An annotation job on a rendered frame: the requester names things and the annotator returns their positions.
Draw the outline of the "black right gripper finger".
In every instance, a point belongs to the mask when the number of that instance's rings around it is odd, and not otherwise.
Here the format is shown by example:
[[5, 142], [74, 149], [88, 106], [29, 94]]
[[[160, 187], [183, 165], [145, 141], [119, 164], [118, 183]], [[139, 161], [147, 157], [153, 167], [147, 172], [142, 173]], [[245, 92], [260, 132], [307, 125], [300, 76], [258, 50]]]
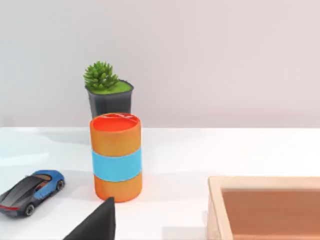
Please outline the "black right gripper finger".
[[114, 197], [106, 199], [62, 240], [115, 240]]

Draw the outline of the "orange and blue can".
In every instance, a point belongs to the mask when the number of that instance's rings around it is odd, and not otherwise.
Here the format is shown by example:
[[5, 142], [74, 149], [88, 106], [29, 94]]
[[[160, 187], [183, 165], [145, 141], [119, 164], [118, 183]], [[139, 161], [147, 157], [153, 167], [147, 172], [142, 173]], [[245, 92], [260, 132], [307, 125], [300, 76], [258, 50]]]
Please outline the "orange and blue can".
[[116, 203], [142, 191], [141, 121], [130, 113], [106, 113], [90, 121], [92, 167], [96, 195]]

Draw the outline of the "blue and grey toy car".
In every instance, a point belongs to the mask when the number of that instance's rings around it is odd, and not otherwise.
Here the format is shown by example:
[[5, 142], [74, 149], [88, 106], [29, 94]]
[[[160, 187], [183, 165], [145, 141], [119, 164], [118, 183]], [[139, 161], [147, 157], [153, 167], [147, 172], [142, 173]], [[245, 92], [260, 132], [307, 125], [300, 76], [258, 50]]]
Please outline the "blue and grey toy car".
[[65, 184], [65, 177], [58, 170], [35, 171], [0, 195], [0, 213], [9, 217], [30, 217], [42, 202], [61, 191]]

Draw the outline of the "grey pot with green plant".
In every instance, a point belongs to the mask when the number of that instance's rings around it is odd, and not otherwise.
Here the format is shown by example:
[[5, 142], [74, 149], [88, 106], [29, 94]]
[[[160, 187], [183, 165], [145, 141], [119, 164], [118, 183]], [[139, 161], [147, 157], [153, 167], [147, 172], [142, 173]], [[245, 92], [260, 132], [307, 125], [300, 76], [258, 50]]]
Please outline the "grey pot with green plant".
[[108, 113], [132, 112], [134, 86], [113, 73], [110, 63], [98, 60], [90, 64], [83, 79], [92, 118]]

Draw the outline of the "shallow salmon-coloured box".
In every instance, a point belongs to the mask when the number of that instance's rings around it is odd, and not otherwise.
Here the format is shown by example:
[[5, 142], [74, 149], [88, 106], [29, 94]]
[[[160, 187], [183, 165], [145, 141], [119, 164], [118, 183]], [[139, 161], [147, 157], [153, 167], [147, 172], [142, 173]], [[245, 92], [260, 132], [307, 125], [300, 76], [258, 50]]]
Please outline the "shallow salmon-coloured box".
[[207, 240], [320, 240], [320, 176], [210, 176]]

